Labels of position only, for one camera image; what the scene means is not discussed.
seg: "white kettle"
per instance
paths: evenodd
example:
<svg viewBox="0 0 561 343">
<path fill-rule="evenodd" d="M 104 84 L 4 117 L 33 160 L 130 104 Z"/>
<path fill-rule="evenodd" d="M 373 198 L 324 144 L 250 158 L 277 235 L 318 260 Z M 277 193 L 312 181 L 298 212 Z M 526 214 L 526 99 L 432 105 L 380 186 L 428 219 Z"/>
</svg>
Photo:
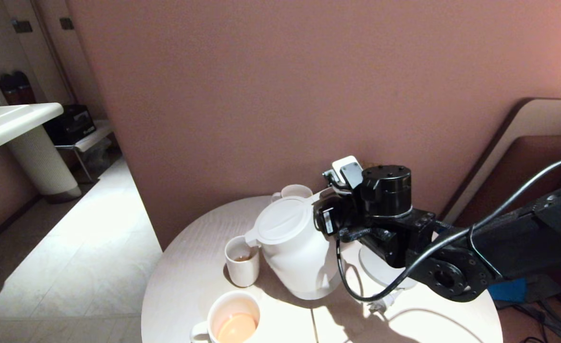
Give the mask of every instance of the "white kettle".
<svg viewBox="0 0 561 343">
<path fill-rule="evenodd" d="M 335 245 L 317 231 L 313 221 L 312 205 L 319 194 L 272 202 L 244 235 L 248 245 L 261 246 L 263 257 L 285 287 L 304 300 L 322 298 L 341 283 Z"/>
</svg>

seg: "table top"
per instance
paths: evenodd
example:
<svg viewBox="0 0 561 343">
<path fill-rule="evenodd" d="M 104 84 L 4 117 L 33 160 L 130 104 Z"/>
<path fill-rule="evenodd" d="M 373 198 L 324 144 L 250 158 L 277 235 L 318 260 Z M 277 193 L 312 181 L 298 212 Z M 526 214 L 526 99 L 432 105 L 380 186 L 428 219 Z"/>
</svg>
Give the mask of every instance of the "table top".
<svg viewBox="0 0 561 343">
<path fill-rule="evenodd" d="M 188 342 L 192 326 L 206 320 L 229 282 L 223 249 L 252 228 L 270 197 L 230 202 L 203 215 L 178 235 L 160 259 L 145 292 L 141 315 L 143 343 Z M 381 290 L 359 264 L 358 242 L 343 250 L 347 279 L 365 295 Z M 485 291 L 469 303 L 451 302 L 418 283 L 404 291 L 384 315 L 370 314 L 340 285 L 320 300 L 293 297 L 261 261 L 259 278 L 247 291 L 258 299 L 262 320 L 258 341 L 320 343 L 461 342 L 501 343 L 501 323 Z"/>
</svg>

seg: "white sink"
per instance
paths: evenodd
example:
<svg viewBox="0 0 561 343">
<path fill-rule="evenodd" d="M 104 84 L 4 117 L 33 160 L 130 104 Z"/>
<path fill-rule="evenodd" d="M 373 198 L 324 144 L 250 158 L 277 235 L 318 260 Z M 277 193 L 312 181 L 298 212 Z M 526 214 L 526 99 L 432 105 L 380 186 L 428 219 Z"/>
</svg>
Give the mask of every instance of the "white sink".
<svg viewBox="0 0 561 343">
<path fill-rule="evenodd" d="M 0 146 L 62 113 L 58 103 L 0 106 Z"/>
</svg>

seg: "mug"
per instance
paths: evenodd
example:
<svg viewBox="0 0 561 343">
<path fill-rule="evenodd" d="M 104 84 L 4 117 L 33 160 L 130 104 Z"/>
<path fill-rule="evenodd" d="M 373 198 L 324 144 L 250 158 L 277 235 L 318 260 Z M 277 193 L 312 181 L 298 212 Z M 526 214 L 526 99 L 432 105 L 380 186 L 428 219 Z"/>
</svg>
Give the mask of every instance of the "mug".
<svg viewBox="0 0 561 343">
<path fill-rule="evenodd" d="M 301 198 L 309 198 L 312 196 L 312 189 L 309 189 L 305 185 L 302 184 L 290 184 L 283 187 L 280 192 L 272 194 L 272 202 L 280 198 L 287 198 L 287 197 L 301 197 Z"/>
<path fill-rule="evenodd" d="M 259 247 L 250 247 L 244 236 L 237 236 L 226 244 L 226 265 L 233 284 L 248 287 L 259 276 Z"/>
<path fill-rule="evenodd" d="M 210 307 L 207 320 L 196 324 L 190 332 L 190 341 L 243 342 L 251 339 L 261 322 L 256 298 L 246 291 L 232 291 L 219 297 Z"/>
</svg>

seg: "mug handle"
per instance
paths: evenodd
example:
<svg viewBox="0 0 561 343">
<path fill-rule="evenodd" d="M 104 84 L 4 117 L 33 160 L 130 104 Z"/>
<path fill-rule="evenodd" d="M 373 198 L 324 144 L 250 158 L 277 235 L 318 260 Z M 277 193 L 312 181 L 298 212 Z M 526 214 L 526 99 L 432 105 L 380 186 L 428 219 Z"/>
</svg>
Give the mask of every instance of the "mug handle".
<svg viewBox="0 0 561 343">
<path fill-rule="evenodd" d="M 272 202 L 275 202 L 276 200 L 280 200 L 282 198 L 282 195 L 280 192 L 276 192 L 274 194 L 272 194 L 272 199 L 270 200 L 270 203 L 272 204 Z"/>
<path fill-rule="evenodd" d="M 209 334 L 209 324 L 207 322 L 201 322 L 198 323 L 196 325 L 194 325 L 193 328 L 191 328 L 191 332 L 190 332 L 190 342 L 191 343 L 199 343 L 199 342 L 210 342 L 208 339 L 196 339 L 196 336 L 200 336 L 203 334 Z"/>
</svg>

